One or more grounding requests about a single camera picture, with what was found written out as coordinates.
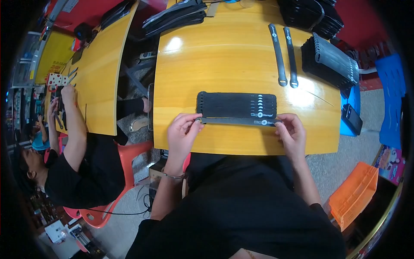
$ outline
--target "wooden table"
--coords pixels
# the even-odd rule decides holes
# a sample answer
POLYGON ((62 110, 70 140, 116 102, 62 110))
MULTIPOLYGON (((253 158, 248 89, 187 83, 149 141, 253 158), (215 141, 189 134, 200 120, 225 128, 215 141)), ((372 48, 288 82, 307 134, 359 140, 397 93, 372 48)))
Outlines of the wooden table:
MULTIPOLYGON (((170 0, 168 6, 175 3, 170 0)), ((268 24, 276 24, 286 77, 290 79, 284 23, 276 0, 251 8, 220 3, 214 18, 161 35, 154 85, 154 146, 168 149, 167 128, 180 112, 194 113, 196 96, 206 92, 274 94, 277 113, 298 114, 307 130, 306 154, 337 152, 339 90, 302 71, 300 46, 311 37, 291 28, 298 68, 297 89, 278 85, 276 57, 268 24)), ((282 155, 273 127, 206 125, 192 152, 282 155)))
MULTIPOLYGON (((128 31, 139 1, 126 16, 100 31, 81 59, 74 65, 69 62, 62 74, 78 68, 71 82, 76 84, 78 107, 89 132, 116 135, 116 100, 119 69, 128 31)), ((46 92, 45 111, 51 93, 46 92)), ((56 122, 56 129, 61 130, 56 122)))

